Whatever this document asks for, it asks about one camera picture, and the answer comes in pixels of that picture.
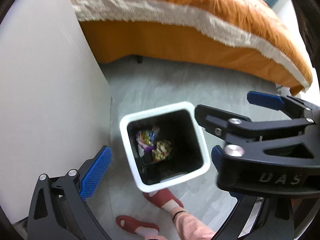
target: white wall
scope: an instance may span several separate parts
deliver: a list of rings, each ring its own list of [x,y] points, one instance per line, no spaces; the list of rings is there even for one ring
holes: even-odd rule
[[[0,205],[12,223],[40,174],[65,175],[109,144],[110,104],[70,0],[16,0],[0,25]]]
[[[306,50],[306,46],[301,38],[297,17],[292,5],[291,0],[279,0],[272,8],[281,21],[287,26],[291,32],[293,38],[296,40],[297,45],[300,47],[301,52],[305,55],[305,58],[309,60],[311,65],[309,55]],[[312,68],[313,83],[309,90],[304,93],[300,92],[300,97],[303,100],[309,101],[313,104],[320,106],[320,90],[317,78],[317,73],[314,68]]]

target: white lettering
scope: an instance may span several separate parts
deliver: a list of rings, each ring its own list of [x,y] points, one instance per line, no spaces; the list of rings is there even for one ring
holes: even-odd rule
[[[287,175],[282,175],[279,179],[277,179],[275,184],[278,184],[279,182],[281,182],[282,184],[285,184],[286,180],[287,180]]]
[[[272,173],[269,173],[269,177],[268,177],[267,179],[265,179],[265,176],[266,176],[266,175],[267,175],[267,174],[266,174],[265,172],[262,173],[259,181],[261,181],[261,182],[269,182],[269,181],[272,179],[272,177],[273,177],[273,174],[272,174]]]
[[[290,183],[291,185],[296,185],[296,184],[298,184],[298,183],[300,182],[300,179],[298,179],[298,175],[294,176],[293,179],[294,179],[296,182],[291,182],[291,183]]]

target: white lace trim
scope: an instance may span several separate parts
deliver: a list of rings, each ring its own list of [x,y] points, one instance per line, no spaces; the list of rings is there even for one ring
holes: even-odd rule
[[[208,11],[162,0],[71,0],[78,21],[147,21],[196,28],[230,47],[258,50],[274,60],[307,90],[310,85],[295,64],[267,40],[246,32]]]

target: gray wood tile floor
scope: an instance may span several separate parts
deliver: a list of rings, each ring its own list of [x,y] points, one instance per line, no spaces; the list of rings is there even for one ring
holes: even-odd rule
[[[116,239],[142,239],[124,232],[115,224],[118,215],[156,223],[160,235],[179,237],[164,211],[145,200],[135,185],[122,145],[119,121],[130,113],[189,101],[246,115],[253,121],[281,120],[281,112],[252,106],[246,100],[250,90],[276,94],[275,84],[249,74],[212,66],[144,58],[139,65],[132,56],[100,65],[113,96],[111,110],[111,149],[113,162],[96,193],[87,199],[97,220]],[[208,150],[223,141],[206,133]],[[171,187],[188,212],[217,231],[236,204],[236,199],[215,185],[217,171]]]

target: foot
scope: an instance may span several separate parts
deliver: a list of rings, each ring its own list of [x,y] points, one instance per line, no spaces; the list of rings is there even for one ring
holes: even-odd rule
[[[156,224],[140,222],[129,216],[118,216],[116,218],[116,223],[123,230],[144,237],[157,236],[159,233],[159,227]]]
[[[161,189],[151,193],[143,193],[143,196],[150,201],[152,204],[156,205],[158,208],[170,213],[175,208],[183,209],[183,204],[178,200],[169,189]]]

